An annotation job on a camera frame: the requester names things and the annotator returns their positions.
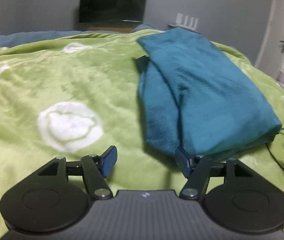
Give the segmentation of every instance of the logo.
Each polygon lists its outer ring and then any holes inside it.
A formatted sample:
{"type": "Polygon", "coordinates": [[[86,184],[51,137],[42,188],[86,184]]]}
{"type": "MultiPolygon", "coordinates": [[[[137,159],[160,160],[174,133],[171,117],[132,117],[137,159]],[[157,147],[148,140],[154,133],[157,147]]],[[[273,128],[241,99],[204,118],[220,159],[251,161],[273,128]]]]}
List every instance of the logo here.
{"type": "Polygon", "coordinates": [[[141,196],[147,198],[147,197],[150,197],[151,194],[146,192],[146,193],[143,193],[141,196]]]}
{"type": "Polygon", "coordinates": [[[57,103],[39,114],[39,133],[45,143],[66,153],[74,153],[103,135],[98,115],[82,103],[57,103]]]}

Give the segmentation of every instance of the blue bedsheet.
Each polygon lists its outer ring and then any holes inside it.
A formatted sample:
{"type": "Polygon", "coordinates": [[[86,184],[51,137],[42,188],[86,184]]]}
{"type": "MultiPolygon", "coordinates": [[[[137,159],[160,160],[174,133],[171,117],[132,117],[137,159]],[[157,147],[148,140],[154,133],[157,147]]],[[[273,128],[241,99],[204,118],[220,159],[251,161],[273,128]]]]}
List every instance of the blue bedsheet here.
{"type": "Polygon", "coordinates": [[[82,33],[92,33],[92,31],[69,31],[69,32],[57,32],[57,31],[47,31],[47,32],[29,32],[29,33],[14,33],[11,35],[0,35],[0,47],[12,48],[18,45],[36,42],[36,41],[46,41],[53,40],[61,37],[72,36],[82,33]]]}
{"type": "Polygon", "coordinates": [[[216,46],[181,28],[141,37],[136,61],[146,142],[216,160],[274,139],[281,122],[264,95],[216,46]]]}

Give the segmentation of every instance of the black cable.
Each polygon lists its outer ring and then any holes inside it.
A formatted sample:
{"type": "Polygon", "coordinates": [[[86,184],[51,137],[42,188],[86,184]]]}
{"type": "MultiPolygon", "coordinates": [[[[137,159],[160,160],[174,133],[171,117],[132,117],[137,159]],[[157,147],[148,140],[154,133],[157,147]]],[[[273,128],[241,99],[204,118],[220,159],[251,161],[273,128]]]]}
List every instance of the black cable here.
{"type": "Polygon", "coordinates": [[[267,145],[267,143],[265,144],[266,145],[266,148],[267,150],[269,151],[272,159],[277,163],[277,165],[281,168],[281,170],[284,172],[284,167],[282,166],[281,163],[279,163],[279,161],[275,158],[275,156],[272,154],[271,150],[269,149],[269,146],[267,145]]]}

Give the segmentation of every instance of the door frame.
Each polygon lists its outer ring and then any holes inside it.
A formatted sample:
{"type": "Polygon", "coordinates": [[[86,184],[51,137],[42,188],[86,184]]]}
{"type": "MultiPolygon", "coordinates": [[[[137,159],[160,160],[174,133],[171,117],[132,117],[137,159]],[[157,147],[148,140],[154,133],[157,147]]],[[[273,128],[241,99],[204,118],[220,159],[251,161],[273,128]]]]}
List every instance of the door frame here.
{"type": "Polygon", "coordinates": [[[272,21],[274,19],[275,7],[276,7],[276,0],[272,0],[271,8],[269,10],[269,20],[267,22],[267,26],[266,26],[263,41],[262,41],[262,44],[261,44],[261,47],[260,47],[260,51],[258,53],[258,56],[257,56],[255,64],[254,64],[254,67],[257,68],[257,69],[260,66],[260,62],[261,62],[261,59],[262,59],[262,56],[263,56],[263,53],[264,53],[264,50],[265,50],[265,47],[266,47],[266,43],[267,43],[267,40],[269,38],[269,33],[270,33],[270,30],[271,30],[272,21]]]}

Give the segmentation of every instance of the tv stand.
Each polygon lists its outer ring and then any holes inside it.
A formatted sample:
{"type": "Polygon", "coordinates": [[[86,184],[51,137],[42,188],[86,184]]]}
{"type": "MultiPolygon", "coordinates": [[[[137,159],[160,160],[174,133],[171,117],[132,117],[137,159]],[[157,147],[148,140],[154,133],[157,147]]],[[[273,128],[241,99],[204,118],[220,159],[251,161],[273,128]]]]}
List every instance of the tv stand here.
{"type": "Polygon", "coordinates": [[[90,27],[87,28],[88,31],[111,31],[120,33],[129,33],[134,30],[132,27],[90,27]]]}
{"type": "Polygon", "coordinates": [[[129,33],[134,28],[139,26],[142,22],[134,21],[104,21],[91,23],[88,31],[112,31],[112,32],[121,32],[129,33]]]}

